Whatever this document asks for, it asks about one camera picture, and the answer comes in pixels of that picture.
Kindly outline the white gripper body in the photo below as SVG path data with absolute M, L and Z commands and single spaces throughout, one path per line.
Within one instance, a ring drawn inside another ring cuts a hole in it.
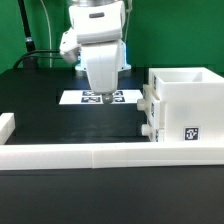
M 99 94 L 110 94 L 117 89 L 119 42 L 88 44 L 82 46 L 91 89 Z

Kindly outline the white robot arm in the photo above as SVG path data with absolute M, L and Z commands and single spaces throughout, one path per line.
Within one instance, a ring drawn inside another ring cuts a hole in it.
M 71 26 L 63 33 L 60 54 L 68 63 L 79 61 L 76 69 L 86 73 L 91 90 L 100 94 L 104 103 L 112 103 L 119 72 L 131 69 L 122 40 L 125 3 L 72 0 L 69 17 Z

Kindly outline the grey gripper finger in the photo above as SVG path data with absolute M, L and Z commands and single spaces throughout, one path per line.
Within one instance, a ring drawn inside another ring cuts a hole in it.
M 113 102 L 113 95 L 112 94 L 103 94 L 102 101 L 104 104 L 111 104 Z

